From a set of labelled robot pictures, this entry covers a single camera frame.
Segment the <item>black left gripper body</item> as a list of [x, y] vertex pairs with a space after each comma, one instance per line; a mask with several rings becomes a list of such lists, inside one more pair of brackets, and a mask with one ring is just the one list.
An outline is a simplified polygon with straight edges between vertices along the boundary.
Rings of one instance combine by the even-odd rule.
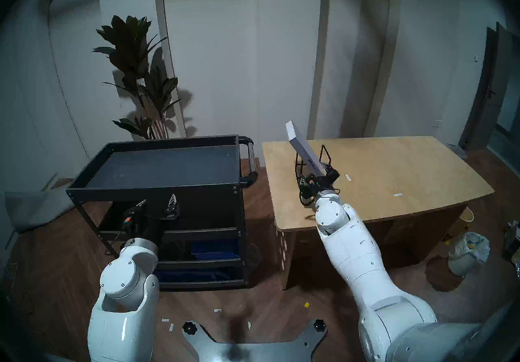
[[149, 214], [145, 206], [131, 207], [123, 212], [122, 233], [125, 239], [162, 239], [166, 228], [179, 216], [178, 207], [160, 215]]

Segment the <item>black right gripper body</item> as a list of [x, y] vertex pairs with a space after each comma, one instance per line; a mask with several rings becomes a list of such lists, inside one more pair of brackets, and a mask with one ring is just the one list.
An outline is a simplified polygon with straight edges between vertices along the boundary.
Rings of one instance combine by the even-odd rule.
[[339, 195], [340, 189], [333, 187], [334, 182], [337, 178], [327, 178], [326, 176], [316, 176], [310, 174], [309, 187], [300, 186], [300, 175], [299, 175], [299, 200], [302, 205], [310, 205], [316, 201], [319, 193], [323, 191], [332, 191]]

